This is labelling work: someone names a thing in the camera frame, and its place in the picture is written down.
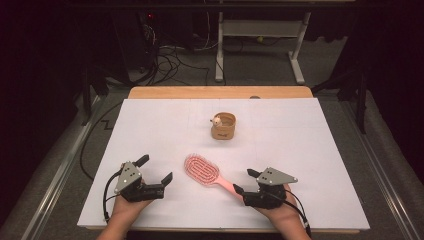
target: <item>wrist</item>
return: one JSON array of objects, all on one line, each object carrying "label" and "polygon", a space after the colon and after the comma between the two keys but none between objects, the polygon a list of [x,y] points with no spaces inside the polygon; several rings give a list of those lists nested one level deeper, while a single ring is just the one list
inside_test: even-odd
[{"label": "wrist", "polygon": [[99,235],[97,240],[108,239],[108,240],[122,240],[125,239],[125,236],[128,230],[131,228],[131,223],[127,223],[125,219],[119,219],[118,217],[112,216],[109,219],[106,228]]},{"label": "wrist", "polygon": [[281,233],[286,240],[310,240],[306,230],[300,220],[283,220],[272,222],[274,227]]}]

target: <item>table leg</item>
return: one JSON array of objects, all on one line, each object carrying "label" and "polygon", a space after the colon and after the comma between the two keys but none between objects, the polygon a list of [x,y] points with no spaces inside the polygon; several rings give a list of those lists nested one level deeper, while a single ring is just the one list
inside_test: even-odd
[{"label": "table leg", "polygon": [[224,52],[222,50],[223,42],[223,13],[219,13],[218,20],[218,52],[216,54],[216,66],[215,66],[215,81],[222,82],[224,80]]},{"label": "table leg", "polygon": [[297,43],[294,52],[290,51],[288,53],[290,63],[292,65],[294,76],[296,77],[296,82],[299,85],[305,84],[305,79],[303,78],[302,71],[300,70],[299,62],[297,61],[297,57],[299,55],[300,47],[302,46],[303,38],[305,37],[306,29],[308,28],[309,18],[311,17],[311,13],[305,13],[303,18],[302,25],[299,28],[299,33],[297,35]]}]

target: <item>wooden table edge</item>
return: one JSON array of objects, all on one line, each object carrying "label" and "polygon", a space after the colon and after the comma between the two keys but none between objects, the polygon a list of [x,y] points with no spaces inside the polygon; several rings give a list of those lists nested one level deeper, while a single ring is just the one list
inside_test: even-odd
[{"label": "wooden table edge", "polygon": [[160,86],[134,87],[128,99],[312,98],[305,86]]}]

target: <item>pink hairbrush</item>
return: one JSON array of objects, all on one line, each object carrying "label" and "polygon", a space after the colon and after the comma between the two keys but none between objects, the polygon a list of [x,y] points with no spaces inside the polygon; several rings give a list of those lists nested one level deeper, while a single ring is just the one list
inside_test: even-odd
[{"label": "pink hairbrush", "polygon": [[187,175],[196,180],[198,183],[205,186],[219,184],[235,197],[243,201],[242,196],[237,194],[234,190],[233,184],[225,180],[219,174],[219,168],[204,157],[198,154],[190,154],[186,157],[184,167]]}]

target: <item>hairbrush bristle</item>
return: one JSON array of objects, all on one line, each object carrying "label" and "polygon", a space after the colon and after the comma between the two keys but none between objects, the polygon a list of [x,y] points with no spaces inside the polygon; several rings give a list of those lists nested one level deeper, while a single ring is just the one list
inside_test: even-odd
[{"label": "hairbrush bristle", "polygon": [[219,168],[199,154],[190,154],[184,163],[187,175],[203,185],[213,184],[219,177]]}]

